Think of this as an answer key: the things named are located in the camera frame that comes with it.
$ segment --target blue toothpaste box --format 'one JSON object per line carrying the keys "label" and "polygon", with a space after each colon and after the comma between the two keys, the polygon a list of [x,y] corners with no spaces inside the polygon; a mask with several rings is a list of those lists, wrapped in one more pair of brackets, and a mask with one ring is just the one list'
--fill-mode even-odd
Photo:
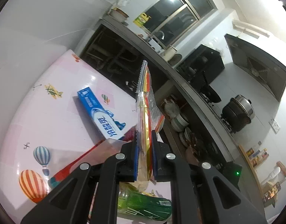
{"label": "blue toothpaste box", "polygon": [[114,121],[112,118],[113,114],[104,109],[90,87],[78,91],[78,97],[92,121],[106,139],[112,138],[118,140],[124,136],[120,129],[125,126],[125,123],[120,124]]}

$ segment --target striped hot air balloon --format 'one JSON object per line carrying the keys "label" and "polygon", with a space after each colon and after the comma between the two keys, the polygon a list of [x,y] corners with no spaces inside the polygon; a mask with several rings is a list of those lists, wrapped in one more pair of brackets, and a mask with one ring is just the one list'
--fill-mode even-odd
{"label": "striped hot air balloon", "polygon": [[42,172],[45,176],[49,176],[49,169],[47,169],[47,165],[51,160],[51,154],[48,148],[39,146],[36,147],[33,151],[33,156],[35,160],[42,165],[43,169]]}
{"label": "striped hot air balloon", "polygon": [[105,102],[105,103],[109,104],[110,100],[109,100],[109,98],[108,98],[107,95],[102,94],[102,98],[104,99],[104,102]]}
{"label": "striped hot air balloon", "polygon": [[41,201],[48,194],[45,181],[33,170],[24,170],[20,173],[19,185],[24,194],[35,203]]}

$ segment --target window frame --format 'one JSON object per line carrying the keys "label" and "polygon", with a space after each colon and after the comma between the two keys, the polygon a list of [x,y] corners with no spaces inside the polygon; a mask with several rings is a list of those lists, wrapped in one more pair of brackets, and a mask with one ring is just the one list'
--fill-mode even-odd
{"label": "window frame", "polygon": [[[148,9],[153,7],[157,2],[160,0],[157,0],[152,6],[150,6]],[[172,44],[176,43],[190,28],[200,23],[200,21],[203,21],[204,19],[208,18],[211,14],[213,14],[217,7],[215,6],[213,0],[207,0],[209,4],[212,6],[212,10],[208,12],[204,17],[200,17],[195,8],[192,6],[192,4],[188,0],[181,0],[183,3],[183,6],[178,8],[174,13],[172,13],[167,19],[165,19],[160,25],[158,25],[152,32],[150,32],[147,28],[142,26],[142,29],[149,35],[149,37],[153,38],[158,44],[161,45],[165,50],[168,49]],[[177,16],[182,10],[185,8],[188,8],[189,11],[192,13],[192,15],[195,17],[196,21],[194,21],[190,26],[188,26],[183,32],[181,32],[178,36],[174,38],[174,40],[169,43],[168,45],[164,45],[154,34],[156,31],[161,30],[161,28],[166,25],[171,19],[173,19],[175,16]]]}

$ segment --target bowl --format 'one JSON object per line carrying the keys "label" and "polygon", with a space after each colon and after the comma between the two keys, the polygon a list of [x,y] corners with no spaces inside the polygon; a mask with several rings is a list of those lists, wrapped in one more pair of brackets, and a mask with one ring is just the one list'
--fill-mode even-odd
{"label": "bowl", "polygon": [[120,13],[123,17],[125,17],[126,19],[129,17],[124,11],[122,11],[119,8],[116,8],[115,11],[117,11],[118,13]]}
{"label": "bowl", "polygon": [[190,139],[190,133],[191,133],[191,132],[192,132],[192,131],[190,130],[189,127],[186,127],[186,128],[184,129],[184,137],[185,137],[186,140],[189,141],[189,142],[191,142],[191,139]]}
{"label": "bowl", "polygon": [[171,126],[176,132],[182,132],[184,130],[184,127],[177,121],[176,118],[171,120]]}
{"label": "bowl", "polygon": [[124,22],[127,18],[123,16],[121,13],[119,13],[117,10],[111,9],[110,16],[115,18],[118,22]]}
{"label": "bowl", "polygon": [[189,147],[190,143],[184,137],[184,132],[179,133],[179,139],[180,139],[181,143],[185,146],[185,148]]}
{"label": "bowl", "polygon": [[189,125],[187,117],[183,113],[179,113],[176,116],[176,119],[183,127],[186,127]]}

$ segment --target cooking pot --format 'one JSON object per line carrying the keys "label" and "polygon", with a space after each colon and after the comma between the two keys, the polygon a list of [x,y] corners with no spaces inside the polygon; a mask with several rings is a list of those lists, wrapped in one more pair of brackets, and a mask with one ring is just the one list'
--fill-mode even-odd
{"label": "cooking pot", "polygon": [[222,118],[230,124],[233,133],[250,124],[254,116],[251,101],[242,95],[231,98],[230,102],[222,110]]}

